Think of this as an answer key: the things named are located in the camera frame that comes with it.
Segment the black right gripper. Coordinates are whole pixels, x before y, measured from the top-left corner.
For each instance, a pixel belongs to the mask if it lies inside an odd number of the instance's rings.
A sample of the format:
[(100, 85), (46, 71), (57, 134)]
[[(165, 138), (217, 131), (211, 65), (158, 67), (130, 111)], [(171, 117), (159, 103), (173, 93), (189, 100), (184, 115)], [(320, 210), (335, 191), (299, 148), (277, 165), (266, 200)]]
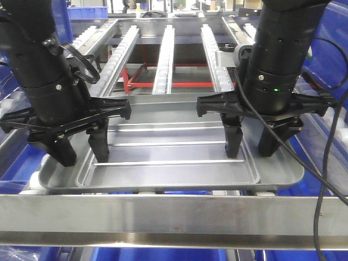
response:
[[(243, 139), (239, 117), (256, 119), (258, 115), (272, 128), (282, 141), (303, 128), (300, 116), (314, 113), (324, 116), (337, 101), (332, 96), (309, 96), (293, 92), (257, 91), (243, 98), (240, 91), (228, 91), (197, 98), (199, 117), (208, 112), (218, 113), (225, 132), (225, 151), (228, 158), (236, 158)], [(262, 157), (272, 156), (280, 143), (264, 127), (258, 151)]]

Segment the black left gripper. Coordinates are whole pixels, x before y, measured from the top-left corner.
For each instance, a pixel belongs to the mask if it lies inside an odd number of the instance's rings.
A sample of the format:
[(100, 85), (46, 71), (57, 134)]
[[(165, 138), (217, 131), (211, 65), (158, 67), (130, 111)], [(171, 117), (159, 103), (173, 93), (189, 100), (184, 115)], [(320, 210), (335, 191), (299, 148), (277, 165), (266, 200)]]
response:
[(68, 137), (86, 131), (88, 143), (99, 163), (109, 159), (108, 118), (131, 117), (131, 105), (127, 99), (92, 97), (81, 108), (45, 105), (39, 114), (24, 98), (17, 106), (1, 117), (1, 129), (10, 133), (15, 129), (29, 131), (28, 143), (43, 145), (43, 150), (64, 167), (74, 166), (77, 155)]

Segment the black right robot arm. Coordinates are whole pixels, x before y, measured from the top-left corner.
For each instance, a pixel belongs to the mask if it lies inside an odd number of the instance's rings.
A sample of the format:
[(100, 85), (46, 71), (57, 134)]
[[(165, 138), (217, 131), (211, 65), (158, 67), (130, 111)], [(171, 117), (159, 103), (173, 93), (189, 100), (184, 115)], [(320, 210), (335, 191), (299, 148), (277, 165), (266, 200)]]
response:
[(258, 151), (269, 157), (301, 131), (302, 114), (323, 116), (333, 105), (332, 98), (293, 92), (327, 5), (328, 1), (264, 1), (254, 44), (237, 52), (235, 89), (197, 99), (199, 116), (220, 114), (228, 157), (239, 152), (241, 117), (260, 115), (266, 121)]

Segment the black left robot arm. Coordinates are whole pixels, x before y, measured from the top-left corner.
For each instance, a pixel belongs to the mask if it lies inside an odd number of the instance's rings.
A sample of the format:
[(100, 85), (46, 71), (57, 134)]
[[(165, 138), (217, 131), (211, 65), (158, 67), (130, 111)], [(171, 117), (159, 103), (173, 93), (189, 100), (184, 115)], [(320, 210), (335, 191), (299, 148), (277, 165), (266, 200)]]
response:
[(100, 163), (109, 159), (108, 121), (129, 119), (126, 99), (92, 97), (88, 84), (100, 74), (70, 43), (59, 41), (51, 1), (1, 1), (1, 53), (30, 107), (6, 113), (1, 129), (27, 129), (28, 143), (61, 165), (74, 166), (76, 153), (69, 137), (86, 132)]

